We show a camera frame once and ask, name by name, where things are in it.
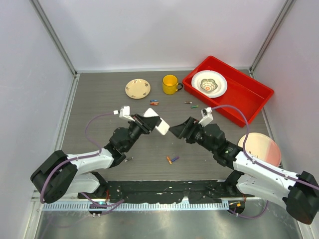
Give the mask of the white plate in bin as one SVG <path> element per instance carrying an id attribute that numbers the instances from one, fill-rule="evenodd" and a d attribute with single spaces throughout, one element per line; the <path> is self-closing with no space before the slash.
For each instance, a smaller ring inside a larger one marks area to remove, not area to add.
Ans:
<path id="1" fill-rule="evenodd" d="M 191 85 L 209 98 L 218 98 L 227 91 L 226 78 L 212 70 L 197 72 L 191 79 Z"/>

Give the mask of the cream floral plate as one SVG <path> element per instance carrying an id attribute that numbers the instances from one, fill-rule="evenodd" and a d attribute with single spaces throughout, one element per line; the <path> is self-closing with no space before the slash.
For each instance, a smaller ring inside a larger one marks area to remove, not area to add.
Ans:
<path id="1" fill-rule="evenodd" d="M 142 99 L 151 91 L 151 85 L 144 79 L 133 79 L 125 86 L 125 93 L 132 99 Z"/>

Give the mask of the orange battery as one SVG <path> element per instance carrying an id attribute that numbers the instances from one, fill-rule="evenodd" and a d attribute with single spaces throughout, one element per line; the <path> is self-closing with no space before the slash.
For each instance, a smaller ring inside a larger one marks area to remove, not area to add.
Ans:
<path id="1" fill-rule="evenodd" d="M 170 165 L 172 165 L 172 160 L 170 159 L 169 156 L 166 157 L 167 161 L 169 162 Z"/>

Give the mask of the yellow mug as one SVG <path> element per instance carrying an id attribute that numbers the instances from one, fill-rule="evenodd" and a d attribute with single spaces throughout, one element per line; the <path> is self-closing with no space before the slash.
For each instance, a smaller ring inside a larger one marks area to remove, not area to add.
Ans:
<path id="1" fill-rule="evenodd" d="M 183 84 L 175 75 L 166 75 L 162 79 L 162 89 L 165 94 L 173 95 L 183 89 Z"/>

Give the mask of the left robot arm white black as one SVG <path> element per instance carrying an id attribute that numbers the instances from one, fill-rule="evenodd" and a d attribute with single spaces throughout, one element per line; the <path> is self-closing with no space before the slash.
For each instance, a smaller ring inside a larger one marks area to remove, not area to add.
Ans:
<path id="1" fill-rule="evenodd" d="M 144 115 L 123 115 L 128 127 L 113 131 L 108 144 L 93 152 L 66 154 L 53 152 L 31 175 L 30 180 L 40 193 L 40 202 L 51 204 L 66 194 L 79 193 L 86 199 L 100 199 L 106 195 L 107 182 L 98 169 L 118 166 L 126 158 L 141 135 L 157 130 L 165 135 L 168 124 L 152 109 Z"/>

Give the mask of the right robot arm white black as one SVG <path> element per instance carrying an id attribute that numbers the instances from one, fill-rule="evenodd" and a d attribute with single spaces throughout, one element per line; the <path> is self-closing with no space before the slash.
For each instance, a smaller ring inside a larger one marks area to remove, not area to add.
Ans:
<path id="1" fill-rule="evenodd" d="M 315 177 L 273 166 L 228 141 L 217 124 L 202 126 L 189 117 L 169 131 L 187 143 L 197 143 L 213 154 L 222 166 L 233 169 L 225 191 L 235 197 L 240 193 L 275 203 L 297 221 L 310 225 L 319 211 L 319 185 Z"/>

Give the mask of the white remote control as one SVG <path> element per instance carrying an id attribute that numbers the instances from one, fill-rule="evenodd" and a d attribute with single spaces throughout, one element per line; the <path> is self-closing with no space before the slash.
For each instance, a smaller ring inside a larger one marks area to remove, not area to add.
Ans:
<path id="1" fill-rule="evenodd" d="M 159 117 L 159 122 L 155 126 L 155 129 L 161 134 L 166 135 L 170 126 L 169 124 L 164 121 L 152 108 L 148 108 L 145 113 L 143 114 L 144 117 Z"/>

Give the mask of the small patterned bowl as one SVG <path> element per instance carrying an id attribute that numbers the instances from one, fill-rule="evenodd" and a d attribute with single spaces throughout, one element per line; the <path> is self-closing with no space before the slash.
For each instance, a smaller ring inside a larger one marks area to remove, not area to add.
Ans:
<path id="1" fill-rule="evenodd" d="M 202 79 L 200 87 L 207 92 L 213 92 L 218 88 L 218 85 L 213 79 Z"/>

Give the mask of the pink rimmed plate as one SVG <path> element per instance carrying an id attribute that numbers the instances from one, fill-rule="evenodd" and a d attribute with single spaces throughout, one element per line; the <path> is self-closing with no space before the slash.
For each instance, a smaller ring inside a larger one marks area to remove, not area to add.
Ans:
<path id="1" fill-rule="evenodd" d="M 277 144 L 268 136 L 251 132 L 245 144 L 247 153 L 255 158 L 265 161 L 273 166 L 279 167 L 281 164 L 281 151 Z"/>

